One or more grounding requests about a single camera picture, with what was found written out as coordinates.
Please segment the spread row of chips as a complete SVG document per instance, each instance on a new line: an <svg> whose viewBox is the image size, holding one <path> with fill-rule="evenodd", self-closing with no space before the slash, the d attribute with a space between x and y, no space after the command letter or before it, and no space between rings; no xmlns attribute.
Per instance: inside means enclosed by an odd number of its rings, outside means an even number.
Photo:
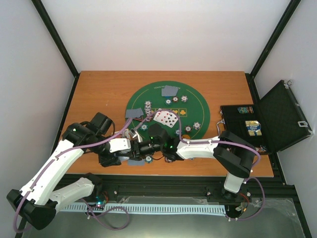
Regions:
<svg viewBox="0 0 317 238"><path fill-rule="evenodd" d="M144 105L144 111L146 114L146 121L150 122L153 119L152 103L151 101L146 101Z"/></svg>

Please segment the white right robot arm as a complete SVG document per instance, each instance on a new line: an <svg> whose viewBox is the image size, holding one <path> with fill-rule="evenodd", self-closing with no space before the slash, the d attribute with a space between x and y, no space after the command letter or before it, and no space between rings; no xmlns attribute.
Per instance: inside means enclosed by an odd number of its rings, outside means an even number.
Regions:
<svg viewBox="0 0 317 238"><path fill-rule="evenodd" d="M261 160L255 147L230 131L209 139L171 137L155 123L148 129L149 140L131 140L132 158L145 158L160 151L169 162L194 158L217 160L226 170L224 191L237 194L250 177L251 170Z"/></svg>

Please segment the green blue chip stack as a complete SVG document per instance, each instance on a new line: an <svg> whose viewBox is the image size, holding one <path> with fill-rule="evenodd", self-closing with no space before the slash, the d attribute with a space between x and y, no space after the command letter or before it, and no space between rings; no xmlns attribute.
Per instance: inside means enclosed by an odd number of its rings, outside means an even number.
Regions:
<svg viewBox="0 0 317 238"><path fill-rule="evenodd" d="M145 158L145 162L146 162L146 163L151 163L152 161L153 161L152 156L147 156L147 157Z"/></svg>

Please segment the blue burn card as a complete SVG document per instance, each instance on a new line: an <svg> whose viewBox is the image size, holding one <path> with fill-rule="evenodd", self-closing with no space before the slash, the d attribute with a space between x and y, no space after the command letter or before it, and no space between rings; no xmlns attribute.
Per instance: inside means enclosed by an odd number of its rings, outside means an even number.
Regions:
<svg viewBox="0 0 317 238"><path fill-rule="evenodd" d="M145 161L144 160L140 160L140 161L128 160L128 165L129 166L144 166Z"/></svg>

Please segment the blue backed card deck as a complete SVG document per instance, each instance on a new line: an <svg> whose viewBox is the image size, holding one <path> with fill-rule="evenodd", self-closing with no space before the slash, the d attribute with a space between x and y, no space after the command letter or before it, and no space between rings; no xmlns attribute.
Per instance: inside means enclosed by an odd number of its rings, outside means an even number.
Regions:
<svg viewBox="0 0 317 238"><path fill-rule="evenodd" d="M127 153L127 154L116 153L115 155L116 155L117 159L121 162L129 160L133 157L133 155L131 155L130 153Z"/></svg>

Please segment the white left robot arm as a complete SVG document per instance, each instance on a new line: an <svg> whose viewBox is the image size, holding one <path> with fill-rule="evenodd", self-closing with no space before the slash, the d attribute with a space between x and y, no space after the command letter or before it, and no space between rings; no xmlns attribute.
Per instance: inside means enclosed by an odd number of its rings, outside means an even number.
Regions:
<svg viewBox="0 0 317 238"><path fill-rule="evenodd" d="M83 175L78 181L59 190L55 187L86 150L100 157L114 151L109 143L114 141L131 121L128 119L118 133L108 137L104 135L113 121L101 113L97 113L91 121L76 122L68 126L55 151L36 175L20 190L12 189L7 194L6 198L15 210L14 230L17 233L23 232L17 228L18 216L37 230L42 230L60 210L71 203L85 197L102 200L102 180L92 173Z"/></svg>

